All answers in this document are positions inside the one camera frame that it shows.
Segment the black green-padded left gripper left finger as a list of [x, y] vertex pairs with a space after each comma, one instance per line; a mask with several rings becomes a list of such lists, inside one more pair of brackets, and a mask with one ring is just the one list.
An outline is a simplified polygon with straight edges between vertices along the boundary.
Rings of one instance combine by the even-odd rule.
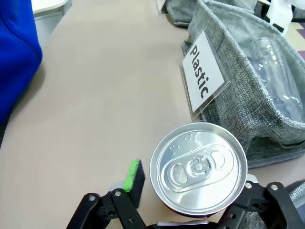
[[105, 229], [112, 219], [119, 219], [124, 229], [145, 229], [139, 207], [145, 174], [141, 160], [133, 160], [123, 185], [106, 195], [87, 193], [75, 210], [68, 229]]

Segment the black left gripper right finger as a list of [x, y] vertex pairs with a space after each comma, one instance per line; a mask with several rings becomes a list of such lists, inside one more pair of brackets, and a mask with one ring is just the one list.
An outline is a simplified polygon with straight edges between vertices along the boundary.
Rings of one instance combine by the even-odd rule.
[[302, 229], [303, 181], [266, 187], [250, 181], [238, 184], [240, 194], [219, 220], [220, 229]]

